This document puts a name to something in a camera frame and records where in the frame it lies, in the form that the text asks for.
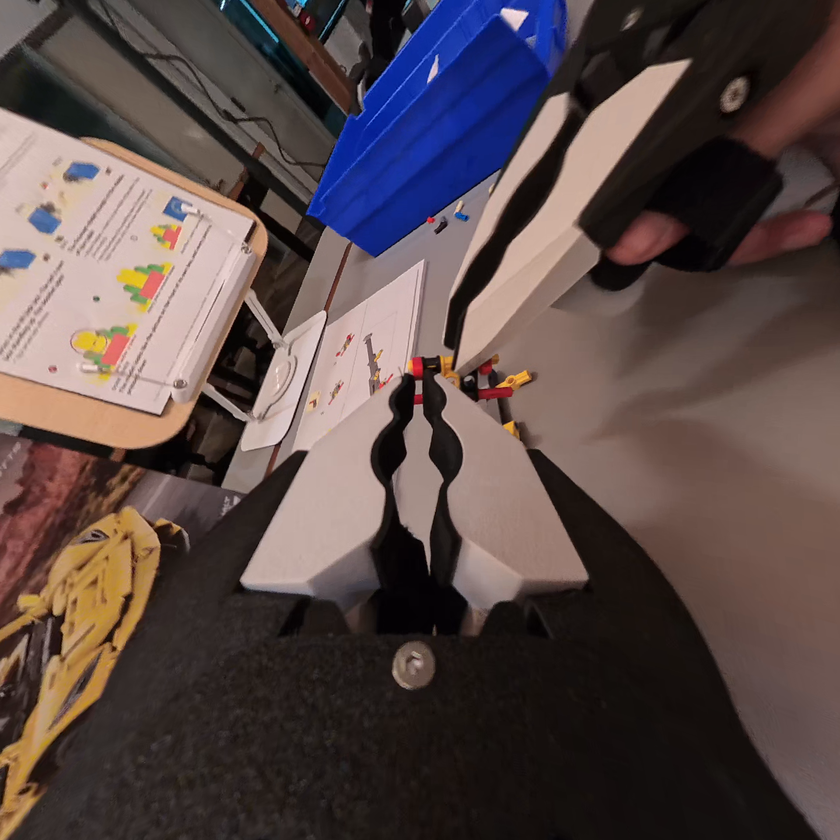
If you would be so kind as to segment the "blue plastic bin stack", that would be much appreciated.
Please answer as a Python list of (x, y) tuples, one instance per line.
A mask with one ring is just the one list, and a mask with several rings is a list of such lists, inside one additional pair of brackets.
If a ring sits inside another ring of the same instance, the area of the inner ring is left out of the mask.
[(505, 163), (566, 44), (563, 1), (438, 2), (347, 118), (308, 215), (378, 256)]

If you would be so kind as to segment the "black lego set box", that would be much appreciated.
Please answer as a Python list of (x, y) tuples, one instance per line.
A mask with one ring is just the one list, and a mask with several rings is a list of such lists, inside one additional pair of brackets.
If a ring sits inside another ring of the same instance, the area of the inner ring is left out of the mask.
[(65, 762), (162, 574), (243, 498), (2, 434), (2, 838)]

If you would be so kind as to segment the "white document stand wooden board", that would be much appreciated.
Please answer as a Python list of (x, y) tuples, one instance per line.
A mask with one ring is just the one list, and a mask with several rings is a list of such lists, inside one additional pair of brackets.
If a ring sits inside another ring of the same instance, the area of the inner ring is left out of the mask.
[(234, 287), (234, 296), (222, 301), (223, 307), (215, 315), (216, 324), (209, 343), (203, 345), (199, 353), (203, 367), (193, 374), (192, 384), (176, 390), (176, 396), (170, 398), (161, 415), (139, 412), (10, 374), (1, 375), (1, 414), (4, 421), (110, 448), (150, 448), (172, 439), (184, 428), (201, 396), (216, 397), (209, 384), (209, 376), (239, 310), (243, 305), (258, 302), (252, 293), (253, 284), (266, 258), (270, 238), (280, 239), (280, 234), (269, 227), (269, 223), (275, 222), (273, 217), (250, 209), (118, 143), (89, 136), (73, 140), (83, 144), (87, 150), (96, 149), (109, 159), (156, 177), (173, 187), (175, 193), (193, 195), (211, 207), (223, 208), (251, 223), (246, 239), (246, 248), (250, 251), (247, 274)]

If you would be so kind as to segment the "long grey lego beam assembly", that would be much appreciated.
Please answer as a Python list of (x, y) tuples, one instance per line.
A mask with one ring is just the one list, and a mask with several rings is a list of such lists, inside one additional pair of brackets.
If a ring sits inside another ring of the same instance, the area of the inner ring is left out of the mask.
[(517, 390), (532, 381), (532, 375), (529, 371), (521, 371), (502, 376), (495, 367), (498, 361), (497, 355), (490, 360), (489, 372), (486, 375), (487, 384), (496, 393), (493, 400), (497, 403), (500, 423), (513, 437), (522, 440), (520, 423), (512, 418), (509, 400)]

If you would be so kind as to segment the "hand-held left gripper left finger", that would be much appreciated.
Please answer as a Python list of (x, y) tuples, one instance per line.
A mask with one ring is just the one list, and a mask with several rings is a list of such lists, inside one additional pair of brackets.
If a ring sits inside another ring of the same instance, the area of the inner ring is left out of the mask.
[(304, 595), (342, 614), (372, 602), (380, 632), (432, 631), (424, 546), (402, 524), (393, 486), (415, 390), (410, 375), (393, 380), (301, 453), (241, 575), (246, 590)]

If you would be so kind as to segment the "printed instruction sheet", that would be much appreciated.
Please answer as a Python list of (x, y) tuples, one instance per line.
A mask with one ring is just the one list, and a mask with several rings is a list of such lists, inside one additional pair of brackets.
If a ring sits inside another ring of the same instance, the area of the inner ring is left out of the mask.
[(256, 263), (253, 227), (2, 110), (2, 372), (153, 416), (187, 403)]

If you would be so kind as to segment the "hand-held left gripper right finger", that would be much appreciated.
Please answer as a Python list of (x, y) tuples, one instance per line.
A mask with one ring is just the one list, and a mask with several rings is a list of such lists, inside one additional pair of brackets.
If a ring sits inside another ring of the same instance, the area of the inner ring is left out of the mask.
[(583, 590), (590, 576), (531, 452), (441, 374), (425, 373), (433, 626), (468, 613)]

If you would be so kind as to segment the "lego instruction booklet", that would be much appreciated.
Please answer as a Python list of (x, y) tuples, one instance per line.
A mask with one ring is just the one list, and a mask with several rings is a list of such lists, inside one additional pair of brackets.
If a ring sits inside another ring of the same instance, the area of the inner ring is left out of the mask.
[(427, 262), (422, 260), (322, 336), (295, 449), (309, 449), (392, 379), (414, 356)]

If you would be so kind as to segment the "red yellow black lego assembly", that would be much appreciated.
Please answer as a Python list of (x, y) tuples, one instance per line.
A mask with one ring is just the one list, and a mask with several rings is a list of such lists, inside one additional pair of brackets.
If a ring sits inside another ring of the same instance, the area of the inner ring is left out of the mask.
[(416, 356), (410, 360), (407, 371), (417, 381), (421, 381), (428, 371), (433, 375), (441, 375), (473, 402), (489, 402), (493, 401), (493, 397), (496, 395), (487, 384), (490, 360), (495, 355), (497, 354), (494, 354), (472, 372), (464, 375), (455, 371), (452, 356), (442, 355), (434, 357)]

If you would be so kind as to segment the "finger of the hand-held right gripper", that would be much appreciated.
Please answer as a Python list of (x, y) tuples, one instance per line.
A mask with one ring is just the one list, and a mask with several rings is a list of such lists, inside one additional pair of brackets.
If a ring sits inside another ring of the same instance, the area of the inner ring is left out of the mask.
[(691, 63), (647, 67), (583, 121), (548, 197), (467, 307), (459, 373), (499, 352), (595, 266), (602, 247), (583, 233), (583, 211)]
[(500, 173), (458, 270), (444, 326), (449, 350), (459, 350), (470, 304), (489, 286), (508, 247), (549, 197), (582, 123), (581, 106), (568, 91), (541, 102)]

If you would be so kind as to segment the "person's right hand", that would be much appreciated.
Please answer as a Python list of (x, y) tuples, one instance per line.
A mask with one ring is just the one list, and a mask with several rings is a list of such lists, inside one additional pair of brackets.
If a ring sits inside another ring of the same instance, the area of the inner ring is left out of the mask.
[[(838, 8), (819, 41), (792, 73), (750, 115), (734, 137), (766, 158), (799, 145), (820, 159), (838, 180), (839, 23)], [(798, 209), (763, 220), (729, 260), (743, 266), (819, 245), (833, 231), (827, 213)], [(656, 259), (688, 234), (672, 217), (645, 212), (606, 257), (619, 266)]]

